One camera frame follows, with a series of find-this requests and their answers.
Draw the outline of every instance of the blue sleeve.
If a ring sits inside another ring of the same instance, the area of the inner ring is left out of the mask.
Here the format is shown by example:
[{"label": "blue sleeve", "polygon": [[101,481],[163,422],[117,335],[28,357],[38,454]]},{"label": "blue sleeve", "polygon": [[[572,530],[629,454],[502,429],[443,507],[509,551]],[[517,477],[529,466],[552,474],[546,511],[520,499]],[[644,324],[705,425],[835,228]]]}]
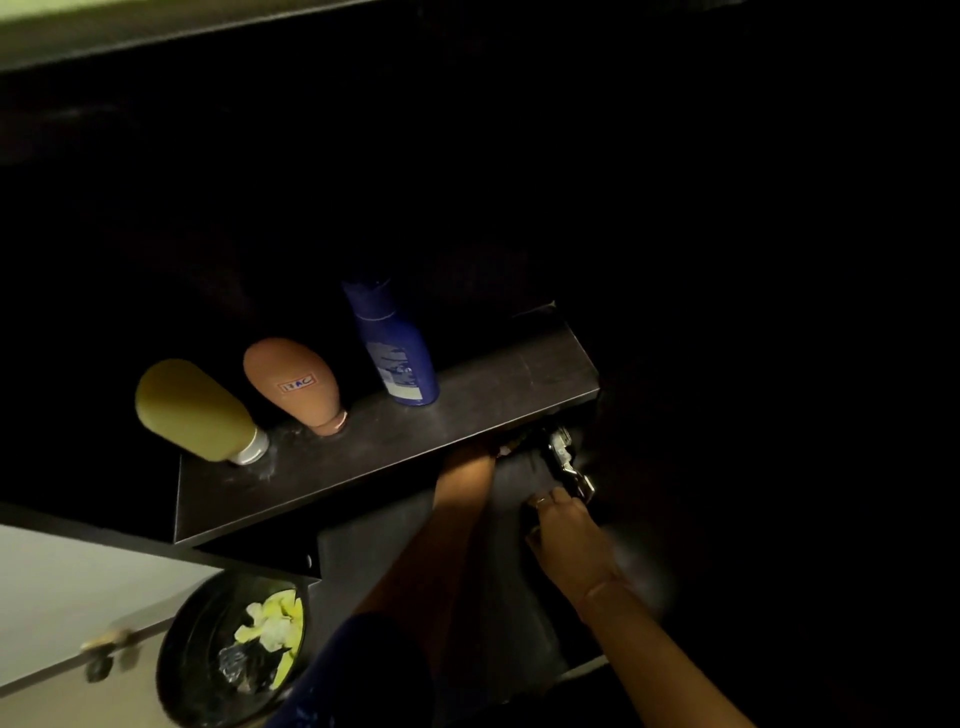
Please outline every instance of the blue sleeve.
[{"label": "blue sleeve", "polygon": [[378,614],[345,621],[267,728],[428,728],[433,681],[417,645]]}]

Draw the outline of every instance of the dark shelf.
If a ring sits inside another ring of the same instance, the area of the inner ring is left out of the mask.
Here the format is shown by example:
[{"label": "dark shelf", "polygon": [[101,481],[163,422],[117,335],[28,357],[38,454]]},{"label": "dark shelf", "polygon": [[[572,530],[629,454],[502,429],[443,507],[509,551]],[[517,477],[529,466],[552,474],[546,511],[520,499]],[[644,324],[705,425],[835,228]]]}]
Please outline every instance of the dark shelf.
[{"label": "dark shelf", "polygon": [[321,439],[294,421],[270,430],[270,450],[245,468],[184,455],[175,541],[195,546],[309,503],[394,465],[482,432],[521,425],[596,398],[597,373],[553,307],[516,317],[491,351],[438,373],[425,407],[385,392],[350,409]]}]

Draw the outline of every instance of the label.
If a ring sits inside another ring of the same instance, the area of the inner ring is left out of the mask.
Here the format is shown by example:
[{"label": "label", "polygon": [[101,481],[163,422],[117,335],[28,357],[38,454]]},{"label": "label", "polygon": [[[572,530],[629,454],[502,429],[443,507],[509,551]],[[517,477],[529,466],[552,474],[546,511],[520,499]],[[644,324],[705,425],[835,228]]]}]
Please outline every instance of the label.
[{"label": "label", "polygon": [[297,379],[291,379],[290,381],[285,381],[282,384],[278,384],[277,387],[280,388],[281,392],[296,392],[299,389],[304,387],[309,387],[317,383],[317,378],[313,376],[311,372],[308,375],[303,375]]},{"label": "label", "polygon": [[423,395],[417,386],[417,378],[410,368],[407,352],[391,344],[370,342],[367,351],[383,379],[383,385],[394,397],[402,400],[422,400]]}]

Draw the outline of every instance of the brown bottle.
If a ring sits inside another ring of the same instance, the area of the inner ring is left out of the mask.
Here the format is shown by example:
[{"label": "brown bottle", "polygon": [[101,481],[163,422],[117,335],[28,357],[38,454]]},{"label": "brown bottle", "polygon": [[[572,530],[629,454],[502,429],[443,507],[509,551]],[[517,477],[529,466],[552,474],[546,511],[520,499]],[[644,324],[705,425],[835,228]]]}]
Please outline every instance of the brown bottle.
[{"label": "brown bottle", "polygon": [[256,342],[243,357],[244,372],[257,391],[318,435],[333,435],[347,421],[340,390],[318,355],[290,339]]}]

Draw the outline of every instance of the trash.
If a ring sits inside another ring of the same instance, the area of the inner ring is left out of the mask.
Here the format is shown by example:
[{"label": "trash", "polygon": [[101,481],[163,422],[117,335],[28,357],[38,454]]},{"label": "trash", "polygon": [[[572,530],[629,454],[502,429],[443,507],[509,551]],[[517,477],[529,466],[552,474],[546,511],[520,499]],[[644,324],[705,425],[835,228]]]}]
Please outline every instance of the trash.
[{"label": "trash", "polygon": [[239,692],[276,690],[286,679],[303,640],[303,602],[293,589],[247,605],[253,625],[233,633],[235,644],[218,653],[220,672]]}]

